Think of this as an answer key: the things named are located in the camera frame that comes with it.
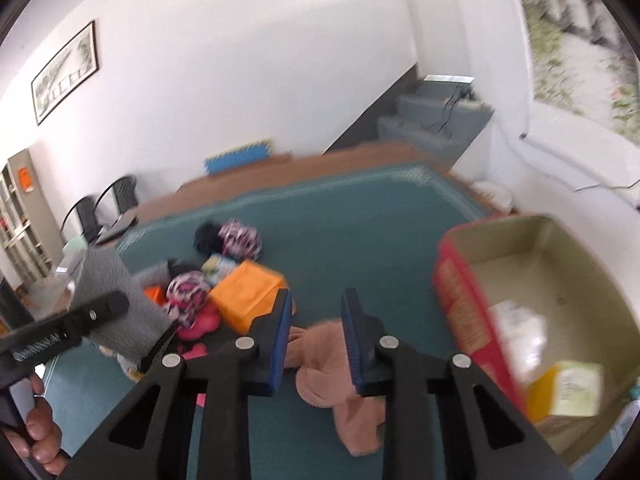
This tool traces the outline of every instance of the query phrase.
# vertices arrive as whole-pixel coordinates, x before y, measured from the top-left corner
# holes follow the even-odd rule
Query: orange box
[[[164,290],[162,290],[161,286],[156,285],[147,287],[145,289],[145,294],[151,301],[160,306],[166,303],[166,296],[164,295]]]
[[[240,335],[246,335],[256,317],[271,312],[280,288],[289,288],[282,274],[245,260],[217,284],[209,296],[220,310],[222,319]]]

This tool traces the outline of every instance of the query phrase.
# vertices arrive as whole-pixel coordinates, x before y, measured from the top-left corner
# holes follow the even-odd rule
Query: orange sign
[[[20,186],[26,193],[33,191],[33,180],[27,168],[20,168],[18,170],[18,178],[20,179]]]

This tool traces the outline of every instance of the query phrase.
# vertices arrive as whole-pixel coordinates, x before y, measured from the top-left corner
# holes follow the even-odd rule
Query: gray fabric block
[[[145,290],[149,286],[160,285],[166,289],[171,283],[171,274],[169,272],[168,262],[156,265],[155,267],[149,267],[148,269],[141,270],[137,274],[133,275],[133,279],[138,286]]]
[[[171,320],[146,297],[113,248],[90,246],[81,265],[70,308],[77,308],[114,290],[122,291],[129,299],[129,311],[93,331],[89,339],[139,365],[140,359],[151,352],[162,334],[169,329]]]

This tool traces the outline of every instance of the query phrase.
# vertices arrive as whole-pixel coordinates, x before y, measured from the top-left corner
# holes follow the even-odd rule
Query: yellow box
[[[246,335],[256,317],[271,312],[280,288],[289,288],[282,274],[245,260],[209,295],[220,310],[222,319],[240,335]]]
[[[602,396],[603,367],[559,361],[527,393],[527,417],[540,431],[554,433],[569,422],[596,416]]]

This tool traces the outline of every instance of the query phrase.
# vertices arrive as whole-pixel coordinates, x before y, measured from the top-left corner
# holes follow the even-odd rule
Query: screw
[[[236,339],[236,348],[241,350],[250,350],[255,345],[255,341],[252,337],[239,337]]]
[[[453,364],[458,368],[469,368],[471,366],[471,357],[464,354],[455,354],[453,356]]]
[[[178,354],[167,354],[162,358],[162,364],[167,368],[175,368],[180,364],[180,356]]]
[[[380,346],[382,346],[382,348],[386,348],[388,350],[394,350],[396,348],[398,348],[398,345],[400,344],[400,342],[398,341],[397,337],[393,337],[392,335],[383,335],[380,338]]]

